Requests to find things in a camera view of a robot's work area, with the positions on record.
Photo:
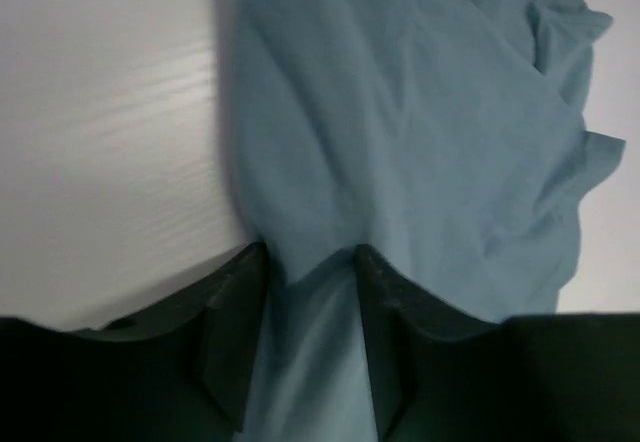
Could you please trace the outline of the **teal t-shirt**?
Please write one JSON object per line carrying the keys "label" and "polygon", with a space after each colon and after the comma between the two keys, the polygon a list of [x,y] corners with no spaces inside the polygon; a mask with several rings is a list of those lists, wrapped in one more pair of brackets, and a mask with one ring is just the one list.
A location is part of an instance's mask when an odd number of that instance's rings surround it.
{"label": "teal t-shirt", "polygon": [[352,253],[473,315],[556,309],[622,140],[583,120],[584,0],[242,0],[241,216],[274,262],[245,441],[376,437]]}

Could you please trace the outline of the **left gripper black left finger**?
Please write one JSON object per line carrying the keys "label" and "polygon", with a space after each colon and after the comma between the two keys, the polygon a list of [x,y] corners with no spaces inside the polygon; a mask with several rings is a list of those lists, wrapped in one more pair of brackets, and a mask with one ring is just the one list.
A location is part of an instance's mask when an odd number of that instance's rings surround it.
{"label": "left gripper black left finger", "polygon": [[268,287],[252,243],[212,274],[100,330],[94,352],[102,435],[242,431]]}

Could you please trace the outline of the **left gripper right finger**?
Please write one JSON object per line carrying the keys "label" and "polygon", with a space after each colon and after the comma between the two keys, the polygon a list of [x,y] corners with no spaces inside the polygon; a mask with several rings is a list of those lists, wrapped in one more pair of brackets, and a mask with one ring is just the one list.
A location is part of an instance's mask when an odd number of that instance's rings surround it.
{"label": "left gripper right finger", "polygon": [[370,246],[354,262],[379,440],[504,440],[503,326],[423,290]]}

